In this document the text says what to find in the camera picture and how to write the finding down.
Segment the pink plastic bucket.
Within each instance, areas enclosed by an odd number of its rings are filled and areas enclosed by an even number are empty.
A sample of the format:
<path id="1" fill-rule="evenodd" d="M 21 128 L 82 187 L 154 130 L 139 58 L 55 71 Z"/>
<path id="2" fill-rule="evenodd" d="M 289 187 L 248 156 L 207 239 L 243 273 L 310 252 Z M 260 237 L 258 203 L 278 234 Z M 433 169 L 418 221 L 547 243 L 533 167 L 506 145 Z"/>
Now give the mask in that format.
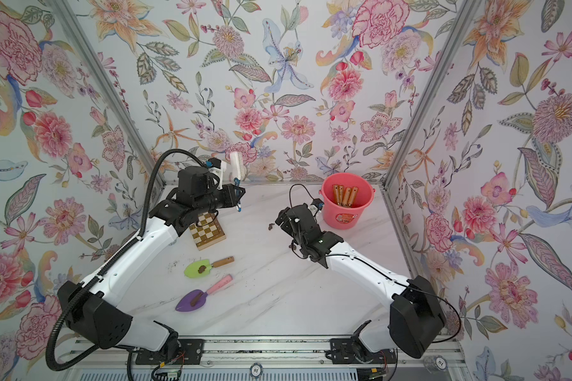
<path id="1" fill-rule="evenodd" d="M 375 189 L 361 176 L 336 173 L 324 180 L 319 194 L 324 200 L 324 222 L 337 230 L 349 230 L 373 202 Z"/>

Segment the white blue cleaning brush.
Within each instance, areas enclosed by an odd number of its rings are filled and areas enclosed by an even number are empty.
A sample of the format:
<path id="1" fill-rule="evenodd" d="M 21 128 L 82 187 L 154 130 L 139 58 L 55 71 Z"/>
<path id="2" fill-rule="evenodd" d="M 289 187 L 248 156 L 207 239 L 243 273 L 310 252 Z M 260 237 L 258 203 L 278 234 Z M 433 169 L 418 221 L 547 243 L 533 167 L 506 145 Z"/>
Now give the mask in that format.
<path id="1" fill-rule="evenodd" d="M 235 201 L 238 212 L 242 210 L 241 199 L 245 191 L 240 187 L 243 178 L 243 156 L 241 152 L 233 151 L 230 153 L 230 165 L 232 167 L 233 185 L 235 186 Z"/>

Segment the purple trowel pink handle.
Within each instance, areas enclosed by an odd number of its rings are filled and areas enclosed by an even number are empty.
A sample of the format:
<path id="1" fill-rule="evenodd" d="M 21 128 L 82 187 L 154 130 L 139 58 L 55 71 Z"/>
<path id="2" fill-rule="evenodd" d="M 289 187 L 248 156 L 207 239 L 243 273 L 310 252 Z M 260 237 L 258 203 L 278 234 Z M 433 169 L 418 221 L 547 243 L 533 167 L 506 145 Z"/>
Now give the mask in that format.
<path id="1" fill-rule="evenodd" d="M 197 311 L 202 308 L 209 296 L 214 295 L 216 292 L 224 289 L 233 281 L 232 275 L 224 276 L 219 282 L 214 284 L 212 287 L 206 291 L 193 290 L 187 293 L 176 305 L 175 310 L 181 313 L 189 313 L 192 311 Z"/>

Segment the green hand fork wooden handle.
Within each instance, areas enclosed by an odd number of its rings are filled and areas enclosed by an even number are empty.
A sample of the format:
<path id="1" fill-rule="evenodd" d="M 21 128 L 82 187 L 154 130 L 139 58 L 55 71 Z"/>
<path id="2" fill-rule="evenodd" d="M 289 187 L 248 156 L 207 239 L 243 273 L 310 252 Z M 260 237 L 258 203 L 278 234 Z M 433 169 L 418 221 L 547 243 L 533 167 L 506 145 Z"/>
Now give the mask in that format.
<path id="1" fill-rule="evenodd" d="M 344 206 L 345 187 L 338 185 L 338 204 Z"/>

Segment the yellow trowel wooden handle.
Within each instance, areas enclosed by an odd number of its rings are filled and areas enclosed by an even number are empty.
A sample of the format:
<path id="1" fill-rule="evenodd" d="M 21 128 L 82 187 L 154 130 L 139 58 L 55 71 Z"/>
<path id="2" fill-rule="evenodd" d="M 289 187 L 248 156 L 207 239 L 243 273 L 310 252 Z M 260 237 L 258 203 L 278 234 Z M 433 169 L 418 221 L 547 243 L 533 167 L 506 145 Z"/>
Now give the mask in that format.
<path id="1" fill-rule="evenodd" d="M 341 205 L 341 198 L 340 198 L 339 185 L 337 185 L 337 184 L 333 185 L 333 194 L 334 194 L 335 204 L 340 206 Z"/>

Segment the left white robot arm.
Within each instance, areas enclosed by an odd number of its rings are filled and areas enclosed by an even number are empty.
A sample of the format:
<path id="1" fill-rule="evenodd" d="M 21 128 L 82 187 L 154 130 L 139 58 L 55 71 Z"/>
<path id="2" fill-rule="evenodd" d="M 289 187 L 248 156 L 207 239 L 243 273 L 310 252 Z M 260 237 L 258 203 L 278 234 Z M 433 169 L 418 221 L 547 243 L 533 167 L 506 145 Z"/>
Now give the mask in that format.
<path id="1" fill-rule="evenodd" d="M 223 208 L 240 207 L 245 193 L 241 165 L 232 167 L 232 183 L 217 168 L 188 167 L 168 198 L 149 212 L 138 233 L 101 268 L 78 284 L 66 282 L 58 291 L 62 324 L 100 349 L 129 346 L 151 352 L 174 352 L 176 333 L 159 322 L 137 319 L 119 307 L 143 271 L 199 216 Z"/>

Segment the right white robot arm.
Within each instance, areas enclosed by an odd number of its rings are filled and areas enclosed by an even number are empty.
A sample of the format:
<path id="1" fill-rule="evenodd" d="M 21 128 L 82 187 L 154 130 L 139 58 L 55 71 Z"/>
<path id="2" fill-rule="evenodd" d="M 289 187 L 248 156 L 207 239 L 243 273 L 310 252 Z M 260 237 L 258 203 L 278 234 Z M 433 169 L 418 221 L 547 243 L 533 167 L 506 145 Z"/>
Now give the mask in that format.
<path id="1" fill-rule="evenodd" d="M 446 325 L 440 298 L 422 276 L 408 279 L 360 254 L 340 236 L 321 230 L 306 204 L 284 208 L 275 223 L 300 249 L 299 257 L 334 271 L 373 295 L 389 312 L 382 324 L 365 322 L 352 335 L 352 350 L 364 359 L 399 349 L 420 359 Z"/>

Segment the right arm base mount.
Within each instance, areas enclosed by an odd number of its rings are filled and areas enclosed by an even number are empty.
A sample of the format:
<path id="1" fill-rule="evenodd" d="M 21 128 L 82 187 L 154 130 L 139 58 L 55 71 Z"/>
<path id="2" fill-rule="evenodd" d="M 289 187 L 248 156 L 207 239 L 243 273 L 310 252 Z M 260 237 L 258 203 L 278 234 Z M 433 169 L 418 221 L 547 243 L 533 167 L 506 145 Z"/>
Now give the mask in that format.
<path id="1" fill-rule="evenodd" d="M 397 352 L 394 349 L 370 352 L 362 344 L 360 333 L 370 323 L 371 320 L 365 321 L 347 338 L 330 339 L 330 348 L 325 352 L 327 360 L 333 364 L 396 364 Z"/>

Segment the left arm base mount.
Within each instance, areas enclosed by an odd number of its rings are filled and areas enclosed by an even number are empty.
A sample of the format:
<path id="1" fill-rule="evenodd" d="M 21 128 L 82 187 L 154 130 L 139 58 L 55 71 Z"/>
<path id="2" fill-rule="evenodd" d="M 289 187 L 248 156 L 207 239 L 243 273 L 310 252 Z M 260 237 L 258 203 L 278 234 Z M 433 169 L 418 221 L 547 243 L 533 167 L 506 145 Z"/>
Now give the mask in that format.
<path id="1" fill-rule="evenodd" d="M 204 339 L 178 339 L 168 342 L 158 352 L 142 349 L 135 359 L 136 365 L 175 364 L 175 365 L 200 365 L 203 355 Z"/>

